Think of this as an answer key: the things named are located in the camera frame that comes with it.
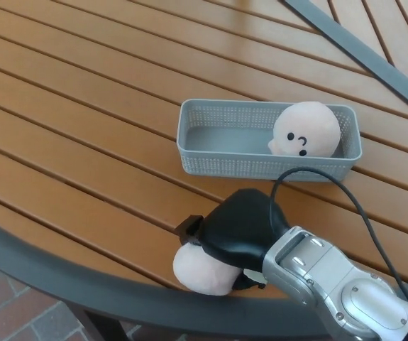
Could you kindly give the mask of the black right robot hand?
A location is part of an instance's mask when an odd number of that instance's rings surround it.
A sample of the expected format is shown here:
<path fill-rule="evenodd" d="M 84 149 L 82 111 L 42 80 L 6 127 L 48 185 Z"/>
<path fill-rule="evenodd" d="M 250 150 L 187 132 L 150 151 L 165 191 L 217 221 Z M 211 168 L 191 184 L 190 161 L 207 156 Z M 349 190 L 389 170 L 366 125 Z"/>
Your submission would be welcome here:
<path fill-rule="evenodd" d="M 173 273 L 189 290 L 208 296 L 263 289 L 263 259 L 289 228 L 265 193 L 237 190 L 207 216 L 190 215 L 176 227 L 181 246 Z"/>

